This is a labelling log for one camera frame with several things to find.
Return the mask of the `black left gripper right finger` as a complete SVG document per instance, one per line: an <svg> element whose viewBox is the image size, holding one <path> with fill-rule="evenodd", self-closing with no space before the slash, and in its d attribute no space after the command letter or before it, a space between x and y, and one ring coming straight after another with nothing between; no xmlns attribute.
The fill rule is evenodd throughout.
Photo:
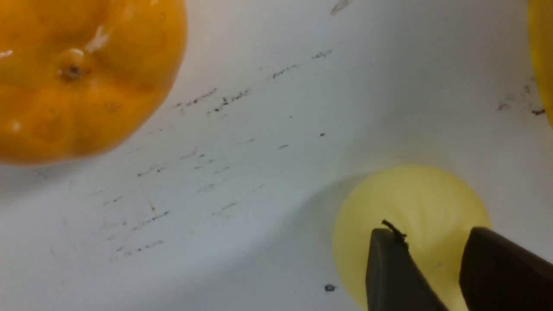
<svg viewBox="0 0 553 311"><path fill-rule="evenodd" d="M489 228L472 228L459 285L470 311L550 311L553 266Z"/></svg>

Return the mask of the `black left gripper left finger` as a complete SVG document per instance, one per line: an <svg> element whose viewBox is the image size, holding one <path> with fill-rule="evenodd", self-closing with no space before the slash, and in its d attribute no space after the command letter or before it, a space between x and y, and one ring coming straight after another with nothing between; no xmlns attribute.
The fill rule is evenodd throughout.
<svg viewBox="0 0 553 311"><path fill-rule="evenodd" d="M365 276L369 311L446 311L409 252L407 235L387 220L371 232Z"/></svg>

